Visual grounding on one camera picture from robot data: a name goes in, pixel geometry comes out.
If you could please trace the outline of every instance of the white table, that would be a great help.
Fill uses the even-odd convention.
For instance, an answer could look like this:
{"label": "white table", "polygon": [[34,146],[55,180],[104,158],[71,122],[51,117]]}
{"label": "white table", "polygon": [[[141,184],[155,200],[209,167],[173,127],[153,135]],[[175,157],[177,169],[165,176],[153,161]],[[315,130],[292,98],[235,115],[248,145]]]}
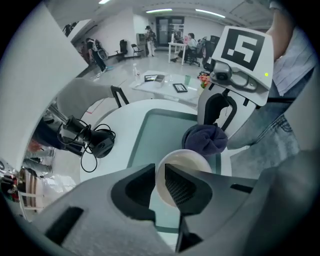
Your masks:
{"label": "white table", "polygon": [[[116,133],[114,146],[107,156],[97,159],[98,165],[94,172],[87,173],[80,167],[81,182],[127,168],[142,122],[146,113],[152,109],[197,114],[187,105],[163,99],[140,100],[118,108],[101,121],[101,124],[109,125]],[[91,154],[83,155],[82,164],[88,171],[95,167],[95,163]]]}
{"label": "white table", "polygon": [[174,52],[177,51],[177,46],[183,47],[183,55],[182,55],[182,60],[181,65],[184,65],[184,59],[185,59],[185,54],[186,54],[186,44],[183,43],[177,43],[177,42],[169,42],[169,63],[171,62],[171,46],[174,46]]}
{"label": "white table", "polygon": [[[165,75],[164,84],[161,85],[159,82],[155,81],[145,82],[145,76],[147,75]],[[200,86],[201,82],[196,78],[191,77],[189,85],[185,85],[184,75],[169,74],[156,70],[148,70],[143,73],[140,77],[140,83],[141,85],[137,85],[137,82],[134,81],[129,87],[133,90],[152,93],[157,99],[177,101],[191,105],[192,107],[198,105],[200,92],[203,90]],[[178,93],[173,84],[183,84],[188,91]]]}

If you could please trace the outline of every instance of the white bowl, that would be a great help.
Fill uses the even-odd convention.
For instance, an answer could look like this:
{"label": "white bowl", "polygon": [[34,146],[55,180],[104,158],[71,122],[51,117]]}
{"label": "white bowl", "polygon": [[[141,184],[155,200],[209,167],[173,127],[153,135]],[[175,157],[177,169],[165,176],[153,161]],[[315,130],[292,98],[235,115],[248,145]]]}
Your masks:
{"label": "white bowl", "polygon": [[172,207],[177,207],[166,187],[165,164],[180,165],[194,170],[211,173],[207,160],[189,149],[179,149],[167,154],[159,163],[155,172],[155,186],[161,199]]}

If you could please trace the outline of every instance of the flowers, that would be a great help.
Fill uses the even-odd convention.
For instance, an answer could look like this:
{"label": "flowers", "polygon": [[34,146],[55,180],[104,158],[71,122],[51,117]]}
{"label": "flowers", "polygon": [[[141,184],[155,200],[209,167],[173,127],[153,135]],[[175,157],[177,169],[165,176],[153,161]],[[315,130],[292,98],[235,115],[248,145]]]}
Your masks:
{"label": "flowers", "polygon": [[198,79],[201,81],[201,87],[203,89],[210,83],[210,76],[206,74],[199,75]]}

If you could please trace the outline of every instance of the doorway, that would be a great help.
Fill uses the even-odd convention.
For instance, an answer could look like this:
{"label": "doorway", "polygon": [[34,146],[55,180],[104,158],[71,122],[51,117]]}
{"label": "doorway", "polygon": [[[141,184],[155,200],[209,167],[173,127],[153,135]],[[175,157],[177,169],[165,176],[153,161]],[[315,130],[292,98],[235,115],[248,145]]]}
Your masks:
{"label": "doorway", "polygon": [[177,37],[183,37],[185,27],[185,17],[169,16],[156,17],[156,34],[157,43],[159,46],[168,47],[171,42],[171,34],[175,33]]}

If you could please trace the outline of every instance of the ceiling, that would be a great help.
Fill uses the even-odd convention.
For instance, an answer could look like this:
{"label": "ceiling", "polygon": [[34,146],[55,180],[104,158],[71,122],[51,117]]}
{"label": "ceiling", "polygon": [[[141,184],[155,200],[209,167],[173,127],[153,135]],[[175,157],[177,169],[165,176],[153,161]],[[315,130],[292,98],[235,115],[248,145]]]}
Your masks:
{"label": "ceiling", "polygon": [[[84,28],[88,30],[105,18],[116,15],[126,7],[134,7],[136,12],[172,8],[170,15],[191,16],[208,19],[223,25],[267,29],[272,22],[268,0],[110,0],[99,4],[100,0],[44,0],[52,16],[61,28],[72,22],[92,19]],[[197,12],[202,9],[225,16]],[[166,16],[168,13],[152,13],[152,16]]]}

